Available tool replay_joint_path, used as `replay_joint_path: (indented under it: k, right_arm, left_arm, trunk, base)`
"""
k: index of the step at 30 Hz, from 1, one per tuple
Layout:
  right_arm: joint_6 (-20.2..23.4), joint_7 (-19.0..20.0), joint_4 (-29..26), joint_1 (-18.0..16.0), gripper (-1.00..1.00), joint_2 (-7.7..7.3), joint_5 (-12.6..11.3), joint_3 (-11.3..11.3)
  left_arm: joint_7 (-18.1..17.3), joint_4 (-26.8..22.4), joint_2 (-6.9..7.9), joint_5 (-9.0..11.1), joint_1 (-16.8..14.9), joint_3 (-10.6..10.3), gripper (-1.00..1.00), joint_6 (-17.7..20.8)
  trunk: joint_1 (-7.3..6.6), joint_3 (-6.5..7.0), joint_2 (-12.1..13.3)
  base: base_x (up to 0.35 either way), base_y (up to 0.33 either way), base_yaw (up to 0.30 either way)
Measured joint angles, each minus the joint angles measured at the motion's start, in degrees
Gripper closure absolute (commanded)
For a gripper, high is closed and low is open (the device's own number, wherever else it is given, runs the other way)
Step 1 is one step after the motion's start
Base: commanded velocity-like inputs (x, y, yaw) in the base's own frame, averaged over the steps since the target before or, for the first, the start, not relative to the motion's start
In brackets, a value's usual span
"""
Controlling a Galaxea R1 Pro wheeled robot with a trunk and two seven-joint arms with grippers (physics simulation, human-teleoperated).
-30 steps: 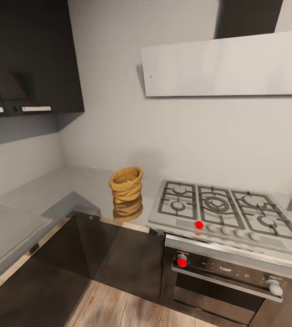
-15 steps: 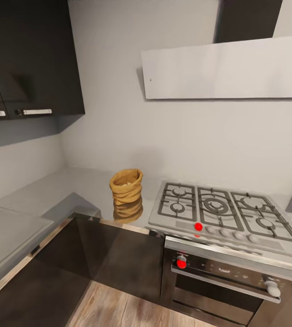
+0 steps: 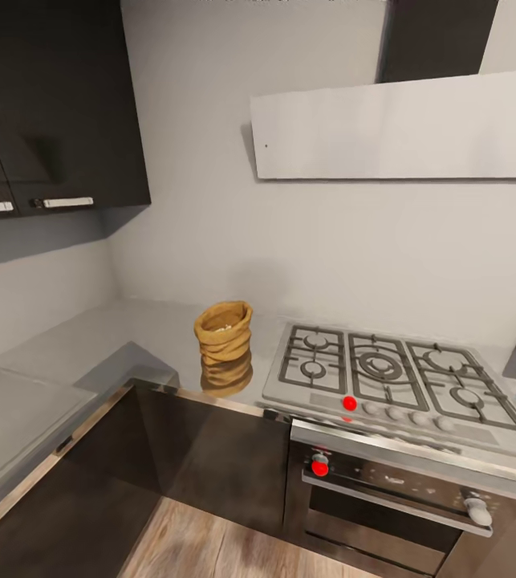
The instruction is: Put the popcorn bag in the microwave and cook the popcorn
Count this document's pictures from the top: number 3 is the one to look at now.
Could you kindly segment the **popcorn bag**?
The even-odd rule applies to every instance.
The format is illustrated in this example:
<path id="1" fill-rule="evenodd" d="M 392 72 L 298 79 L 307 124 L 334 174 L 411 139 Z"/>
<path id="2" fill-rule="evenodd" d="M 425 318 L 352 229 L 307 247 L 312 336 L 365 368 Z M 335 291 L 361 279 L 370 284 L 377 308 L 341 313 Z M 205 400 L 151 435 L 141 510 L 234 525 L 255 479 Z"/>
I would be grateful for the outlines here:
<path id="1" fill-rule="evenodd" d="M 247 352 L 252 313 L 253 308 L 245 301 L 219 303 L 196 319 L 194 334 L 205 365 L 230 362 Z"/>

